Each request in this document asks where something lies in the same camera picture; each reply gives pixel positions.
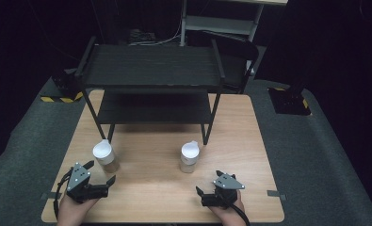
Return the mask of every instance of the black shelf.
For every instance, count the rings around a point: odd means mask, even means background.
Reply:
[[[109,140],[115,124],[199,124],[207,144],[225,78],[214,40],[213,48],[98,45],[95,40],[90,39],[75,77],[101,138],[101,124],[110,124]],[[98,115],[87,88],[105,90]],[[208,90],[216,93],[212,110]]]
[[[208,124],[210,119],[207,92],[145,94],[106,91],[98,113],[101,124]]]

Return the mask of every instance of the wooden table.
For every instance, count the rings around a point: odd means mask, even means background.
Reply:
[[[94,90],[89,96],[97,110],[103,93]],[[75,162],[86,164],[94,159],[92,148],[101,141],[95,126],[85,107],[52,191],[57,190],[57,183]],[[222,95],[206,146],[202,145],[200,129],[192,124],[118,125],[111,143],[121,164],[117,180],[109,188],[108,197],[89,211],[85,222],[219,222],[202,207],[195,189],[198,186],[211,193],[216,170],[234,173],[246,186],[241,194],[251,222],[283,221],[280,198],[267,195],[268,190],[277,188],[251,99],[247,95]],[[200,160],[193,173],[183,173],[179,169],[181,147],[191,140],[199,142]],[[103,173],[95,163],[89,170],[90,182],[104,184],[112,174]],[[47,201],[41,218],[56,222],[53,200]]]

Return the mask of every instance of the cable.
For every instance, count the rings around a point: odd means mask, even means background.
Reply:
[[[247,226],[250,226],[250,220],[248,219],[247,215],[244,213],[244,211],[242,211],[240,208],[238,208],[236,205],[234,205],[233,203],[229,203],[226,199],[224,199],[224,197],[219,194],[219,197],[224,201],[224,203],[226,205],[228,205],[229,207],[233,208],[236,213],[244,220],[245,222],[245,225]]]
[[[200,13],[198,14],[199,16],[201,16],[202,13],[206,10],[206,8],[209,5],[209,3],[210,3],[210,0],[207,0],[205,6],[202,8],[202,10],[200,11]]]
[[[180,35],[178,35],[178,33],[179,33],[179,30],[180,30],[180,27],[182,26],[182,19],[183,19],[182,13],[180,13],[180,22],[179,22],[179,25],[177,26],[176,33],[174,33],[174,36],[171,37],[170,39],[162,40],[162,41],[158,41],[158,42],[139,41],[139,42],[130,43],[129,45],[158,45],[158,44],[163,44],[163,43],[166,43],[166,42],[169,42],[171,40],[174,40],[174,39],[178,38],[180,36]]]
[[[36,21],[38,22],[38,24],[39,24],[39,26],[40,26],[40,29],[41,29],[41,31],[42,31],[44,37],[47,39],[48,43],[49,43],[53,48],[55,48],[56,50],[58,50],[61,54],[63,54],[64,56],[66,56],[66,57],[70,57],[70,58],[75,59],[75,60],[77,60],[77,61],[80,61],[80,59],[78,59],[78,58],[76,58],[76,57],[74,57],[74,56],[71,56],[71,55],[69,55],[69,54],[63,52],[61,49],[59,49],[58,47],[56,47],[56,46],[51,42],[50,38],[49,38],[48,35],[47,35],[47,32],[45,31],[45,29],[44,29],[44,27],[43,27],[43,25],[42,25],[42,23],[41,23],[41,20],[39,19],[38,15],[37,15],[37,13],[36,13],[36,10],[33,8],[33,5],[31,4],[30,0],[27,0],[27,4],[28,4],[28,5],[30,6],[30,8],[32,9],[33,15],[35,16]]]
[[[54,213],[56,214],[57,219],[58,219],[58,212],[59,212],[59,205],[58,205],[59,190],[61,189],[63,184],[71,178],[72,171],[73,171],[73,167],[71,167],[71,169],[69,169],[69,171],[65,173],[65,175],[63,175],[61,181],[58,183],[56,196],[54,198]]]
[[[98,16],[97,16],[97,10],[95,9],[94,2],[92,0],[90,0],[90,1],[91,1],[92,9],[94,10],[95,20],[97,21],[98,28],[100,29],[101,39],[103,39],[103,43],[105,43],[103,30],[101,29],[100,20],[98,20]]]

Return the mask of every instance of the yellow and black tape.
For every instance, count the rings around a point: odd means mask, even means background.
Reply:
[[[274,88],[274,89],[276,89],[277,91],[286,91],[286,89],[283,89],[283,88]],[[303,98],[302,104],[303,104],[303,107],[305,107],[305,109],[308,109],[308,107],[309,107],[308,102],[306,101],[305,98]]]
[[[72,99],[69,97],[52,97],[52,96],[41,96],[41,100],[44,102],[61,102],[61,103],[73,103],[78,102],[83,97],[82,92],[78,92],[77,95]]]

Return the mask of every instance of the white cup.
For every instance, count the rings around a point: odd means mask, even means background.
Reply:
[[[119,164],[109,140],[103,139],[100,143],[95,145],[92,149],[92,153],[101,167],[103,167],[104,171],[114,172],[118,169]]]
[[[200,148],[197,141],[186,143],[182,147],[180,170],[182,172],[193,172],[200,156]]]

